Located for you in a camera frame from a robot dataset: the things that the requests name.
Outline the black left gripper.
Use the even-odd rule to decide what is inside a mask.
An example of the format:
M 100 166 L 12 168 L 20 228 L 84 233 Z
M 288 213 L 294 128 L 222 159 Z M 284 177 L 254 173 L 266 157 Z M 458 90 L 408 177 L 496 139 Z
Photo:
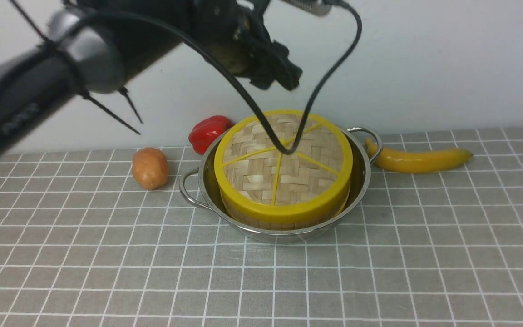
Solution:
M 192 0 L 190 35 L 235 77 L 266 90 L 274 82 L 293 91 L 302 70 L 288 56 L 289 49 L 272 39 L 263 16 L 270 2 L 247 0 Z

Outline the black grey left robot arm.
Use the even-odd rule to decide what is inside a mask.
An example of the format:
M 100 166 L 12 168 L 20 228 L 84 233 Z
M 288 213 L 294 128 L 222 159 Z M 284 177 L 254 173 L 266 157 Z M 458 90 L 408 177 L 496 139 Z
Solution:
M 0 64 L 0 156 L 76 96 L 125 86 L 178 45 L 219 72 L 266 90 L 299 86 L 302 70 L 264 26 L 267 0 L 64 1 L 35 49 Z

